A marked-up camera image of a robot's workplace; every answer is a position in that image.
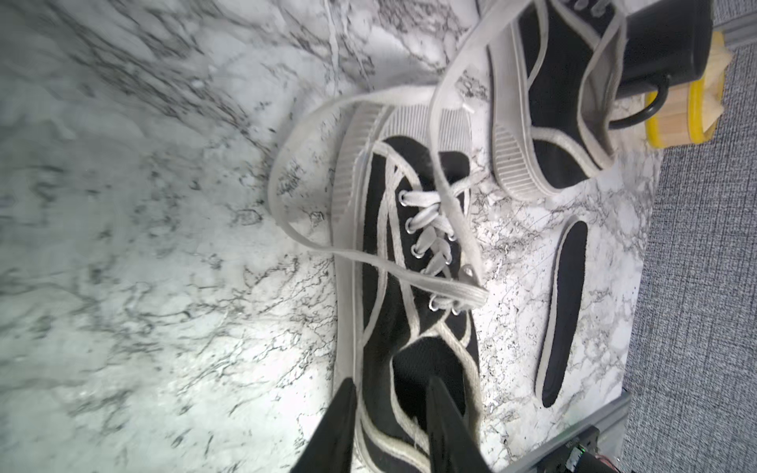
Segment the gray carpet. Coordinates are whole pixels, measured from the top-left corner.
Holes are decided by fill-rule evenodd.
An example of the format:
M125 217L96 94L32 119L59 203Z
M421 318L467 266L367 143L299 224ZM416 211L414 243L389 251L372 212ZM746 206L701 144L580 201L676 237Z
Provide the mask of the gray carpet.
M665 152L625 377L625 471L757 471L757 46L730 66L725 107L713 142Z

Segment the white marble countertop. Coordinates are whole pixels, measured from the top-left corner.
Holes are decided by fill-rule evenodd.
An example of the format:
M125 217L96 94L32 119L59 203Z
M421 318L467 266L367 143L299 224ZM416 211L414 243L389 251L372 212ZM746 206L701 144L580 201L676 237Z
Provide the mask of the white marble countertop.
M327 97L438 74L475 18L463 0L1 4L0 470L287 471L329 402L335 289L332 258L266 211L272 156ZM460 85L487 166L477 65ZM322 240L347 119L286 183ZM557 198L518 203L492 179L475 196L495 470L621 392L661 160L640 132ZM584 302L545 409L534 376L572 215L590 226Z

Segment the sneaker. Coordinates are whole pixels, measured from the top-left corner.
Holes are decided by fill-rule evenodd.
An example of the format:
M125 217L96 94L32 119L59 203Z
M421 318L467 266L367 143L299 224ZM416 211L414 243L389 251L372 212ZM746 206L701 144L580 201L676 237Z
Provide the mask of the sneaker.
M492 167L514 198L556 195L613 165L625 38L610 0L535 0L489 44Z
M474 441L481 419L470 310L488 293L478 286L481 270L473 263L480 255L471 258L466 250L477 248L470 229L456 219L464 222L470 188L480 178L471 176L469 112L457 94L438 109L435 147L441 152L430 156L433 93L403 87L323 105L282 147L268 188L279 226L336 256L334 386L345 378L356 382L357 452L371 471L430 471L426 388L432 376L443 381ZM334 107L355 101L366 103L357 108L337 159L334 247L322 247L289 225L276 183L307 132Z
M585 222L569 221L557 248L550 318L536 374L536 397L544 407L551 407L557 400L568 368L584 291L588 232Z

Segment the white shoelace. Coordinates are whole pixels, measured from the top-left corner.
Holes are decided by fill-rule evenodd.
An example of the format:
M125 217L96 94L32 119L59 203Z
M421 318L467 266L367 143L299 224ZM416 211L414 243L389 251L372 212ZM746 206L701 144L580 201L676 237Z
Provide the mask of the white shoelace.
M474 58L474 54L472 53L486 48L489 42L491 42L507 25L520 15L530 1L531 0L499 0L497 3L490 6L489 9L486 10L481 21L460 46L457 56L450 63L435 89L428 86L400 86L361 95L354 95L351 97L337 97L327 101L303 118L302 121L296 125L294 130L292 130L271 167L271 174L268 182L268 204L276 224L279 225L290 238L308 248L318 251L328 251L334 255L348 258L349 260L368 263L375 266L377 269L389 272L394 277L403 280L412 286L431 293L430 306L435 304L433 307L454 308L456 311L482 307L486 303L488 296L488 292L479 286L480 278L484 274L484 264L481 259L481 251L478 248L475 237L468 226L466 218L463 215L463 210L460 208L459 201L457 200L459 188L457 184L455 188L450 185L444 175L441 165L441 159L439 156L441 113L445 108L457 109L466 107L462 98L456 93L454 86L457 79L462 76L463 72ZM356 104L358 102L372 102L375 104L394 105L398 107L417 104L428 105L428 150L431 158L431 167L434 173L436 192L428 194L424 192L423 195L420 193L412 194L408 192L403 195L403 201L405 201L406 204L418 204L418 207L423 207L418 215L413 217L416 219L415 222L409 223L408 225L420 229L422 227L421 223L426 222L426 219L433 216L432 219L426 222L427 225L425 225L425 227L434 229L434 241L431 240L432 236L430 232L427 233L427 236L425 237L421 234L421 237L415 245L415 249L418 252L420 252L420 250L426 245L428 245L428 248L431 248L431 246L438 241L437 230L446 233L447 230L451 229L452 232L446 233L446 235L453 235L458 239L461 251L466 255L466 259L468 260L468 264L461 268L459 278L465 279L468 282L436 277L436 275L442 270L440 269L440 271L433 273L436 266L439 265L438 261L434 263L434 265L429 263L424 272L415 272L404 268L393 261L377 257L373 254L367 254L358 250L347 250L344 248L317 244L295 230L287 221L286 210L278 193L279 182L284 174L286 164L294 157L294 153L298 151L300 146L302 146L307 136L316 131L321 122L329 114L336 109ZM464 182L459 186L464 187L466 185L470 186L470 181ZM438 202L434 202L430 206L423 205L437 197ZM424 213L424 215L422 218L419 218L421 213ZM439 226L446 227L447 224L449 224L448 228L438 228ZM446 255L443 250L444 248L441 244L438 244L438 251L435 251L435 255L441 254L442 257L445 257Z
M429 251L433 255L426 264L426 267L421 270L421 273L430 276L437 276L439 273L442 273L445 278L451 279L453 275L449 265L453 262L453 255L450 242L457 240L457 238L449 219L441 210L441 197L439 193L436 191L420 190L422 186L416 171L389 144L376 142L371 152L383 156L397 168L397 172L387 180L388 184L382 207L384 207L386 201L392 202L384 209L383 218L382 212L379 211L380 226L378 228L378 240L386 240L386 225L382 222L386 220L388 212L395 212L396 216L397 204L402 207L420 209L415 216L410 217L404 223L399 222L399 225L395 225L397 228L395 226L392 227L392 241L400 241L400 231L405 231L408 235L420 232L415 244L410 247L410 253L418 259L423 258ZM485 173L483 174L474 174L452 184L452 192L455 197L460 196L465 191L468 191L476 182L481 181L485 177ZM407 179L410 182L412 190L397 192L397 187L402 179ZM445 297L442 294L433 294L428 303L428 308L434 311L439 309L452 310L455 314L464 309L458 301Z

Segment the shoe opening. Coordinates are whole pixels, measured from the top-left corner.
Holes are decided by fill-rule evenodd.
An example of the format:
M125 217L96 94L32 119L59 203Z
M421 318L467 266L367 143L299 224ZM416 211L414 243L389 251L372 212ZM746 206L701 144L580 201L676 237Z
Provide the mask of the shoe opening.
M421 338L394 356L394 390L402 410L426 431L425 392L428 381L438 376L460 411L466 413L463 365L440 338Z

